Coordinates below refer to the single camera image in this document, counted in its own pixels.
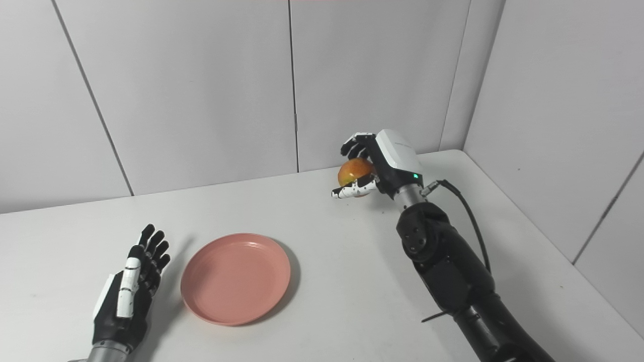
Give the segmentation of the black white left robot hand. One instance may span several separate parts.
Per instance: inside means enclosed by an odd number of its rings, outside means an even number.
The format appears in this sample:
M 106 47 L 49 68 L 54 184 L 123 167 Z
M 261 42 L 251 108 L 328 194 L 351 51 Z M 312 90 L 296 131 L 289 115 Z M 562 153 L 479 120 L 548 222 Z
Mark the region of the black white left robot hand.
M 95 307 L 93 344 L 112 341 L 129 352 L 148 331 L 148 314 L 171 257 L 163 231 L 148 224 L 131 247 L 125 267 L 108 277 Z

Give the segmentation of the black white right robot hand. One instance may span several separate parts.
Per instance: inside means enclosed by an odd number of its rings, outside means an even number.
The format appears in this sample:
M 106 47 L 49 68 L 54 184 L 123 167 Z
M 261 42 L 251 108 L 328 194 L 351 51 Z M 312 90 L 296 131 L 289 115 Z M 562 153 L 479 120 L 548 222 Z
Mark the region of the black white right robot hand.
M 394 130 L 357 132 L 341 146 L 348 160 L 369 160 L 374 171 L 331 191 L 334 199 L 349 199 L 378 191 L 397 203 L 424 201 L 422 167 L 414 149 Z

